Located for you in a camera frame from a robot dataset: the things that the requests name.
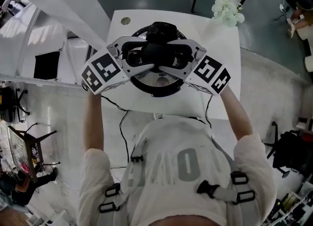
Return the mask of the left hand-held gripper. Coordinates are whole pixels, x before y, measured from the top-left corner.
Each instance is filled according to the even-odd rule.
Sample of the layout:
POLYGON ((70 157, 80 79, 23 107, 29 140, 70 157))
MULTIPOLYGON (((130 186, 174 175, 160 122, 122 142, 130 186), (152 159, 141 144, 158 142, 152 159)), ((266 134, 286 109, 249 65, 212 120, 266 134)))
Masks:
POLYGON ((83 82, 97 95, 115 89, 129 82, 131 77, 152 69, 154 64, 131 66, 126 60, 119 60, 124 49, 147 44, 148 41, 140 37, 122 36, 99 51, 89 46, 81 74, 83 82))

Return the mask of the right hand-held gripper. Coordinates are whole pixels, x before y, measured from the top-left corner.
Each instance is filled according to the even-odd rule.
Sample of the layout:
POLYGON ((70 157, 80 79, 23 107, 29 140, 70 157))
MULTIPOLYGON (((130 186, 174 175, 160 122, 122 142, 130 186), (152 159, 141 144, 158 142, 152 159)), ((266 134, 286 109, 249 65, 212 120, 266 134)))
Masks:
POLYGON ((195 60, 195 42, 190 39, 177 39, 168 42, 174 52, 174 62, 171 67, 158 68, 174 77, 185 80, 185 83, 198 91, 211 95, 220 95, 229 84, 231 76, 225 66, 215 59, 205 55, 192 70, 195 60))

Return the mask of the black round pot lid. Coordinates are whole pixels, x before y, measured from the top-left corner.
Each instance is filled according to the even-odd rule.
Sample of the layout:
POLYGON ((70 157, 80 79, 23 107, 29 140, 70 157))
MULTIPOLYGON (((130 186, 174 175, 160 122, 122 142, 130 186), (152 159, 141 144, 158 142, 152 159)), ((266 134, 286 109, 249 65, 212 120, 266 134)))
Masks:
POLYGON ((148 41, 148 44, 130 50, 127 62, 132 66, 143 64, 154 64, 155 66, 146 72, 131 77, 131 83, 149 94, 166 93, 170 96, 178 92, 183 85, 183 80, 161 71, 158 67, 171 67, 174 62, 174 52, 167 43, 186 37, 180 33, 175 25, 165 22, 154 22, 139 29, 132 36, 143 38, 148 41))

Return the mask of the person's right forearm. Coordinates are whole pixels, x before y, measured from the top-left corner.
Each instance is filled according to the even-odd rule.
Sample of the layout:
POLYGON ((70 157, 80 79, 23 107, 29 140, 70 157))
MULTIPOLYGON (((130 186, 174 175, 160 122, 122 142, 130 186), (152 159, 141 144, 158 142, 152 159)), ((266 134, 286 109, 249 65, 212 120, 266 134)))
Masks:
POLYGON ((251 122, 237 99, 233 91, 229 86, 226 86, 220 94, 222 102, 224 104, 230 126, 237 140, 245 136, 253 134, 251 122))

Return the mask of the person's left forearm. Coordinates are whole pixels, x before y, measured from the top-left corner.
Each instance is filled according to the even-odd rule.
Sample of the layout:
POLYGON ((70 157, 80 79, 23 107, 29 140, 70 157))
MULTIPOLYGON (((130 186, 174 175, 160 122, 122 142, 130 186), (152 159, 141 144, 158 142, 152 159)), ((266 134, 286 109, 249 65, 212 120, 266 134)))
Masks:
POLYGON ((101 95, 88 91, 87 109, 84 120, 84 149, 104 150, 104 130, 101 95))

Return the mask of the white flower bouquet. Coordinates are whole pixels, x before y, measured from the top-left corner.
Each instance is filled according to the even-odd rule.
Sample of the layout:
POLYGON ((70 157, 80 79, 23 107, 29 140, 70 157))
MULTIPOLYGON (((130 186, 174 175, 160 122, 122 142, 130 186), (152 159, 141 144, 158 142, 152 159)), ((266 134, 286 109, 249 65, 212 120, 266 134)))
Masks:
POLYGON ((230 0, 215 0, 211 8, 213 12, 212 19, 227 27, 235 27, 238 23, 245 21, 245 17, 241 13, 242 9, 240 3, 233 3, 230 0))

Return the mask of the person's white shirt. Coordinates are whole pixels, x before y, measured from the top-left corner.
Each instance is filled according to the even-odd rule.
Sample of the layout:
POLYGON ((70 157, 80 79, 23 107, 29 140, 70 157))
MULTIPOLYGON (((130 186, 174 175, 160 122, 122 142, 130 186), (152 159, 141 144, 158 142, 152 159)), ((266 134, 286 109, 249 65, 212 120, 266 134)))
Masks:
MULTIPOLYGON (((146 157, 143 185, 126 202, 129 226, 148 226, 175 216, 200 216, 218 226, 227 226, 227 203, 196 192, 204 180, 223 188, 231 183, 228 161, 212 140, 211 129, 190 118, 158 119, 143 129, 137 141, 137 145, 146 141, 142 149, 146 157)), ((241 138, 232 159, 249 178, 261 226, 273 208, 276 188, 273 169, 259 135, 241 138)), ((131 168, 130 161, 120 183, 123 190, 132 185, 131 168)), ((89 149, 85 153, 78 226, 105 226, 98 222, 98 207, 113 184, 108 155, 98 149, 89 149)))

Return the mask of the black cloth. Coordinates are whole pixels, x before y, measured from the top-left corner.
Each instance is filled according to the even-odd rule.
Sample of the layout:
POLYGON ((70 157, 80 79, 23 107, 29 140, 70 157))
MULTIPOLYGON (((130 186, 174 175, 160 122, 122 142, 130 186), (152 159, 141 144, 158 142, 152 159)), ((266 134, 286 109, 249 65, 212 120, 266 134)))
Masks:
POLYGON ((35 56, 34 78, 42 80, 57 78, 59 57, 59 51, 35 56))

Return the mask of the white metal rack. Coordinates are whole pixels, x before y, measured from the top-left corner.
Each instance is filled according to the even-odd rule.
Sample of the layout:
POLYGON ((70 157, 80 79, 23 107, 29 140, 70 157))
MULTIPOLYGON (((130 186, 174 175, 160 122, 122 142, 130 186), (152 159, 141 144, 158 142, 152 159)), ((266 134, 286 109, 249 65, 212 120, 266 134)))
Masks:
POLYGON ((27 0, 0 0, 0 80, 79 87, 90 46, 27 0))

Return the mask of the black office chair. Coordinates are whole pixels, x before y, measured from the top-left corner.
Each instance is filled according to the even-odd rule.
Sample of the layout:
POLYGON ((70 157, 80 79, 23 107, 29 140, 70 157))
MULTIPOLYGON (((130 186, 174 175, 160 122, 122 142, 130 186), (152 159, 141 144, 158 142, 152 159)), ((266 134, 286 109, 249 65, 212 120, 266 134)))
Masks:
POLYGON ((21 89, 17 88, 13 90, 11 87, 0 88, 0 119, 13 123, 18 117, 20 123, 24 123, 21 119, 20 111, 26 115, 30 115, 30 112, 26 111, 21 106, 21 99, 24 95, 28 94, 28 90, 23 90, 19 95, 21 89))
MULTIPOLYGON (((274 142, 273 143, 265 143, 264 142, 264 145, 267 146, 267 147, 270 147, 271 150, 270 152, 268 153, 267 155, 267 159, 269 159, 276 151, 276 144, 278 142, 278 125, 275 121, 272 122, 271 124, 273 127, 274 127, 274 142)), ((276 168, 281 174, 282 174, 282 178, 286 178, 289 174, 290 174, 290 171, 284 171, 282 168, 276 168)))

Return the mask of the grey chest harness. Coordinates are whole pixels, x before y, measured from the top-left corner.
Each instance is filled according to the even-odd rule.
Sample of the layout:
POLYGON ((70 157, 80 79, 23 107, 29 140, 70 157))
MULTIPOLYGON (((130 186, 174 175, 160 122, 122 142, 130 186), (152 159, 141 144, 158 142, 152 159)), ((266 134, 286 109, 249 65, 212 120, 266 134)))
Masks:
MULTIPOLYGON (((143 185, 141 180, 146 157, 143 156, 142 149, 145 143, 146 141, 138 143, 131 155, 132 185, 123 190, 120 183, 115 183, 105 192, 105 200, 98 207, 100 212, 98 222, 102 222, 105 226, 129 226, 126 202, 129 196, 143 185)), ((227 226, 259 226, 260 213, 255 192, 249 185, 249 178, 240 171, 234 160, 215 140, 212 140, 212 143, 228 161, 231 183, 228 188, 223 188, 204 180, 197 186, 196 192, 227 203, 227 226)))

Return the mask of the black backpack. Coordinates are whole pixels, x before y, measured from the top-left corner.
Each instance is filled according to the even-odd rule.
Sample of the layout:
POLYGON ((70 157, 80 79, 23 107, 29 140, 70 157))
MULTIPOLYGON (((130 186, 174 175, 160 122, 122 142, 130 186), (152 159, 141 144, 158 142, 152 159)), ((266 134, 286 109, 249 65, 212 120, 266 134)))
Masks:
POLYGON ((290 168, 305 177, 313 174, 313 142, 304 141, 292 132, 281 134, 276 143, 273 168, 290 168))

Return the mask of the glass coffee table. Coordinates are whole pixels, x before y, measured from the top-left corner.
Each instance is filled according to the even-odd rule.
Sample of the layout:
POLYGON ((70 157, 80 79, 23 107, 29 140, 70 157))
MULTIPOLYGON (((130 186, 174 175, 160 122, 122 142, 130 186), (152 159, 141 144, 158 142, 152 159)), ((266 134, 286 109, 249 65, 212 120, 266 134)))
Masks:
POLYGON ((57 133, 52 131, 41 137, 34 137, 28 133, 28 130, 17 130, 12 126, 7 127, 8 143, 13 159, 13 163, 18 170, 23 172, 33 182, 37 182, 37 173, 35 167, 42 169, 44 166, 59 165, 56 163, 44 163, 41 142, 57 133))

